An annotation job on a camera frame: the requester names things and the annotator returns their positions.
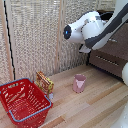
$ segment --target woven panel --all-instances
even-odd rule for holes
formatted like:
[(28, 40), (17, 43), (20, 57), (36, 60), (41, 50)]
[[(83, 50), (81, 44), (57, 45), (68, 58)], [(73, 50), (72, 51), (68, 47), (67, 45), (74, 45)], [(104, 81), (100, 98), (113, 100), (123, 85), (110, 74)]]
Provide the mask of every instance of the woven panel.
[(0, 84), (11, 81), (11, 74), (9, 71), (9, 62), (6, 52), (5, 34), (2, 25), (2, 16), (0, 15)]
[(116, 0), (99, 0), (97, 10), (114, 11)]
[[(75, 22), (83, 13), (94, 10), (96, 0), (67, 0), (65, 25)], [(86, 54), (79, 53), (80, 44), (69, 43), (62, 39), (60, 72), (86, 62)]]
[(10, 0), (18, 75), (54, 73), (60, 0)]

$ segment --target beige floor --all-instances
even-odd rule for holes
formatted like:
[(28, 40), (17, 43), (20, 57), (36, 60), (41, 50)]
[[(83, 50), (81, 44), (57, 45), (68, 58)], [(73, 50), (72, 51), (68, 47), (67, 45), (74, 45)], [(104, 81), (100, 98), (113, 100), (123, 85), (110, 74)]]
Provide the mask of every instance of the beige floor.
[[(73, 76), (87, 77), (84, 92), (72, 90)], [(40, 128), (109, 128), (128, 101), (128, 87), (94, 67), (82, 65), (51, 76), (53, 108)], [(14, 128), (0, 104), (0, 128)]]

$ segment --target pink cup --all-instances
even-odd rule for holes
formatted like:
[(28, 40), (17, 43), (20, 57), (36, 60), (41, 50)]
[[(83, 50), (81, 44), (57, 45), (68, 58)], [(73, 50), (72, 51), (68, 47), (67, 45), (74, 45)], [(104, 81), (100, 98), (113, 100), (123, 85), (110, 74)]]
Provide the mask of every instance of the pink cup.
[(83, 92), (85, 88), (85, 80), (86, 77), (84, 75), (76, 74), (74, 76), (73, 90), (77, 93)]

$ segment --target red plastic basket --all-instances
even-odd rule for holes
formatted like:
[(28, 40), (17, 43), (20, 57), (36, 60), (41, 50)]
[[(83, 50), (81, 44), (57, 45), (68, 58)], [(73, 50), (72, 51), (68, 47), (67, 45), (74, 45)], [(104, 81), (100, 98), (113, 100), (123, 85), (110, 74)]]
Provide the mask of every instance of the red plastic basket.
[(18, 128), (37, 128), (44, 123), (53, 103), (28, 78), (0, 85), (0, 100)]

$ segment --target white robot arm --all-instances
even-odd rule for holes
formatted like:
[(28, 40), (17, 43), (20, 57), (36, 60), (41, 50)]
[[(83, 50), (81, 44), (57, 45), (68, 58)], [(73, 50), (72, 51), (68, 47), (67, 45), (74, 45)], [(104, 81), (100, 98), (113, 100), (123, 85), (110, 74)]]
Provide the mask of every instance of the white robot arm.
[[(115, 11), (107, 23), (96, 11), (86, 12), (79, 20), (64, 28), (64, 38), (69, 42), (81, 43), (80, 52), (102, 48), (109, 38), (128, 20), (128, 0), (116, 0)], [(128, 86), (128, 63), (122, 70), (122, 78)], [(111, 128), (128, 128), (128, 103), (120, 118)]]

